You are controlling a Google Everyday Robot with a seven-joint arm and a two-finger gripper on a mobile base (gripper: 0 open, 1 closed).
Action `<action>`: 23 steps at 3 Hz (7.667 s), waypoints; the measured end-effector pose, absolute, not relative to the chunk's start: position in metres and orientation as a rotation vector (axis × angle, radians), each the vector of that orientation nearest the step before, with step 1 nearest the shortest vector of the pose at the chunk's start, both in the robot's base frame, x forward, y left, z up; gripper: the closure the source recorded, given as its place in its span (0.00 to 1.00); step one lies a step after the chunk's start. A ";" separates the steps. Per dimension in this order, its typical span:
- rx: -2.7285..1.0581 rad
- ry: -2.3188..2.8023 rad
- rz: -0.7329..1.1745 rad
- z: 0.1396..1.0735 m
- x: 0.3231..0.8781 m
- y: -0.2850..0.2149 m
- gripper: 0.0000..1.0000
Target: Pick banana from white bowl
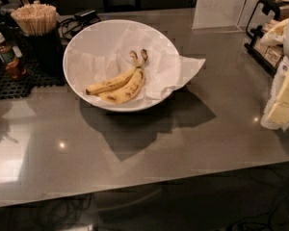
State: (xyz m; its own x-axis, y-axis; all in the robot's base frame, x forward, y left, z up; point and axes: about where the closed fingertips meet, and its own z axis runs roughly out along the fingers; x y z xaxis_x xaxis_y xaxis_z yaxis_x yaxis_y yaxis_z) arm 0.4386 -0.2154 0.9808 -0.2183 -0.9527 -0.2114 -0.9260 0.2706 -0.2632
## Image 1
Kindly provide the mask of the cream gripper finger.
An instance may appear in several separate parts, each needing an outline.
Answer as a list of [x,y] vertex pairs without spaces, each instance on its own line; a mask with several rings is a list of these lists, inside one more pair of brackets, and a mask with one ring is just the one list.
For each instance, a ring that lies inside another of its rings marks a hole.
[[282,21],[271,20],[265,24],[266,33],[261,38],[260,42],[267,46],[276,46],[283,43],[283,35],[289,19]]
[[260,124],[272,130],[289,127],[289,69],[276,74]]

